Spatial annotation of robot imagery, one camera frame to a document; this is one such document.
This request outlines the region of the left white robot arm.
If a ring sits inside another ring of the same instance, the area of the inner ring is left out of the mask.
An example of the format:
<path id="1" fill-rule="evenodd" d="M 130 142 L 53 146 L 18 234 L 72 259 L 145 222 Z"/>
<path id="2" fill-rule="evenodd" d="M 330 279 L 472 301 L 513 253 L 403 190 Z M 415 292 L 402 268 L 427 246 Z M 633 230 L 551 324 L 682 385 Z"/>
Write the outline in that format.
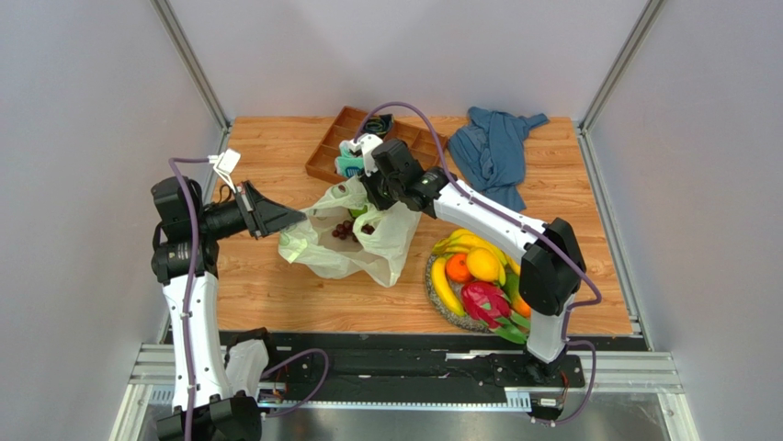
<path id="1" fill-rule="evenodd" d="M 233 198 L 204 205 L 200 185 L 166 178 L 151 189 L 161 218 L 153 235 L 152 269 L 172 326 L 176 380 L 171 415 L 160 419 L 161 440 L 258 440 L 256 394 L 269 363 L 267 330 L 244 334 L 221 350 L 217 324 L 219 242 L 248 232 L 260 239 L 305 221 L 248 181 Z"/>

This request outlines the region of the single yellow banana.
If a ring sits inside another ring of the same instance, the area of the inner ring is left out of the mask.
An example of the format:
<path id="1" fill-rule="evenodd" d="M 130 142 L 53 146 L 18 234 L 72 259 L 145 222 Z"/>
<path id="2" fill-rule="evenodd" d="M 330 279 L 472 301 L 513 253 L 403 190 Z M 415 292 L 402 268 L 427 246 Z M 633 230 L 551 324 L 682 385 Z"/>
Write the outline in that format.
<path id="1" fill-rule="evenodd" d="M 459 317 L 463 317 L 466 312 L 449 284 L 449 280 L 446 275 L 446 262 L 445 257 L 437 257 L 429 272 L 430 281 L 433 289 L 436 292 L 441 303 L 452 313 Z"/>

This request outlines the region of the dark purple grape bunch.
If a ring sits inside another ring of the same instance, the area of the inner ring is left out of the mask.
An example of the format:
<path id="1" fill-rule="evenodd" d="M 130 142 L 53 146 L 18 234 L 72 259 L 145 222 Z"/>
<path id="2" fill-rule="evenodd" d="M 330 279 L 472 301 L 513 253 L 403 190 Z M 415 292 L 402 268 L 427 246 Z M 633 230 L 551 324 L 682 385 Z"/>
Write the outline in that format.
<path id="1" fill-rule="evenodd" d="M 355 223 L 352 220 L 344 220 L 332 229 L 331 236 L 342 241 L 350 239 L 353 243 L 358 243 L 359 239 L 354 233 L 354 225 Z M 359 231 L 366 235 L 372 235 L 375 232 L 375 228 L 365 224 L 360 227 Z"/>

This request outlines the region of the orange fake tangerine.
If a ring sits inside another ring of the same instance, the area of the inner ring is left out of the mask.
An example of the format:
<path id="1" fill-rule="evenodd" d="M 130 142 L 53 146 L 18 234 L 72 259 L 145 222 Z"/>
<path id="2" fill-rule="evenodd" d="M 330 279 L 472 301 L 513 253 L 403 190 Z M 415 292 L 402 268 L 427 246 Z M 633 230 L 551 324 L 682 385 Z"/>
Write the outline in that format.
<path id="1" fill-rule="evenodd" d="M 445 272 L 447 278 L 456 283 L 466 284 L 474 280 L 474 276 L 467 266 L 465 253 L 451 255 L 446 261 Z"/>

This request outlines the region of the yellow banana bunch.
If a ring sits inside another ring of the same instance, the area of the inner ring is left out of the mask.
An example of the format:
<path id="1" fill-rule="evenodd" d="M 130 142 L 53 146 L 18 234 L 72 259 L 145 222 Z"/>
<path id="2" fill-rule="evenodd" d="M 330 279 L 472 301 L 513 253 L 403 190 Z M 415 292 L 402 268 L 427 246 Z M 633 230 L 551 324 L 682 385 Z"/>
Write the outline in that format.
<path id="1" fill-rule="evenodd" d="M 433 247 L 433 254 L 445 256 L 448 259 L 453 254 L 467 254 L 475 247 L 485 248 L 493 252 L 500 260 L 505 270 L 505 275 L 507 271 L 513 271 L 520 276 L 520 266 L 510 256 L 502 252 L 497 246 L 466 229 L 458 229 L 449 237 L 438 241 Z"/>

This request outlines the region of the orange green mango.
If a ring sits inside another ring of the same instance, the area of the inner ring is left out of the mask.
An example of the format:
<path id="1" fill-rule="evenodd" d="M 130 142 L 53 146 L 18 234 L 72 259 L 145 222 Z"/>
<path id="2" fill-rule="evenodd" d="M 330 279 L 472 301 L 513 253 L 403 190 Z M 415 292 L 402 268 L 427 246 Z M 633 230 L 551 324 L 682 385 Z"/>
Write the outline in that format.
<path id="1" fill-rule="evenodd" d="M 531 308 L 522 299 L 519 293 L 519 282 L 519 275 L 513 271 L 507 271 L 505 276 L 505 284 L 503 285 L 503 291 L 509 298 L 512 309 L 523 317 L 529 318 L 531 315 Z"/>

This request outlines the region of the pink dragon fruit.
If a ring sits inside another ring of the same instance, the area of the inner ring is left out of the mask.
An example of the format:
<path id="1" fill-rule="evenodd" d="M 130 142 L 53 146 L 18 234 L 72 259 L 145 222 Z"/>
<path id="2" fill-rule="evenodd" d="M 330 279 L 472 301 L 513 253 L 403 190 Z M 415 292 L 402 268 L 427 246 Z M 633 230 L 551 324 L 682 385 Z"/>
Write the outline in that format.
<path id="1" fill-rule="evenodd" d="M 530 320 L 514 310 L 505 292 L 496 285 L 473 281 L 460 289 L 460 298 L 467 314 L 492 334 L 517 345 L 528 342 Z"/>

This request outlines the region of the translucent yellow plastic bag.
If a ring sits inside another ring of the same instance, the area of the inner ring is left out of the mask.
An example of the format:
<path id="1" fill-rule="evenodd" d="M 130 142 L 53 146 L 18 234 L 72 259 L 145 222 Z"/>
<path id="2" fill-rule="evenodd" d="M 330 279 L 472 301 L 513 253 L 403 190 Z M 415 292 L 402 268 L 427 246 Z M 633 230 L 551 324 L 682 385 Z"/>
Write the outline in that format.
<path id="1" fill-rule="evenodd" d="M 353 220 L 349 209 L 368 206 L 366 214 Z M 278 253 L 290 264 L 307 266 L 318 277 L 341 279 L 364 272 L 379 285 L 396 284 L 417 230 L 421 214 L 397 202 L 390 209 L 378 210 L 369 204 L 362 184 L 351 178 L 329 187 L 324 195 L 303 213 L 307 219 L 280 233 Z M 331 236 L 343 221 L 353 221 L 359 242 L 342 241 Z M 372 235 L 360 227 L 375 228 Z"/>

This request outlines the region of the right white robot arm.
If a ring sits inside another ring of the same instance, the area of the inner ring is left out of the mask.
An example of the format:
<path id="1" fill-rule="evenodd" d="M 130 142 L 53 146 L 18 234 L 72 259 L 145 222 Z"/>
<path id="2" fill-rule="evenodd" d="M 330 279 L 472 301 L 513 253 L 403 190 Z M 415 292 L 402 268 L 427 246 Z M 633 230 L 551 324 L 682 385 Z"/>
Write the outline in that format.
<path id="1" fill-rule="evenodd" d="M 357 139 L 364 170 L 358 176 L 379 210 L 398 203 L 451 222 L 497 247 L 521 267 L 520 294 L 531 308 L 526 349 L 551 364 L 565 351 L 567 320 L 586 280 L 584 258 L 570 223 L 536 220 L 496 203 L 440 166 L 424 169 L 407 144 L 372 134 Z"/>

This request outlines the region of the green fake lime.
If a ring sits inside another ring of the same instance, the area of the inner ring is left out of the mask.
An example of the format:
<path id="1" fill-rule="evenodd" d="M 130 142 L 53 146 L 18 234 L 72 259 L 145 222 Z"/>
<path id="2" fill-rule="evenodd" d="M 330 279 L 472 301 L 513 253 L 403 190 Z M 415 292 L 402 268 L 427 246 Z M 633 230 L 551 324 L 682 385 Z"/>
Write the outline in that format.
<path id="1" fill-rule="evenodd" d="M 355 219 L 359 218 L 360 216 L 366 214 L 368 212 L 368 210 L 369 210 L 369 207 L 368 206 L 364 206 L 364 207 L 362 207 L 360 209 L 349 209 L 348 213 L 349 213 L 350 217 L 353 220 L 355 220 Z"/>

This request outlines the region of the yellow fake lemon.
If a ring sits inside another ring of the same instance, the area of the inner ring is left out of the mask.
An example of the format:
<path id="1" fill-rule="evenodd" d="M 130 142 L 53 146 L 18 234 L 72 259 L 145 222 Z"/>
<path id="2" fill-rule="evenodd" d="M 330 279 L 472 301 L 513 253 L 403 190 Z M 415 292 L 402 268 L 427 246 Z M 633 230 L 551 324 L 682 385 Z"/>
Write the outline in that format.
<path id="1" fill-rule="evenodd" d="M 466 266 L 477 279 L 504 285 L 505 270 L 500 260 L 488 249 L 475 247 L 466 256 Z"/>

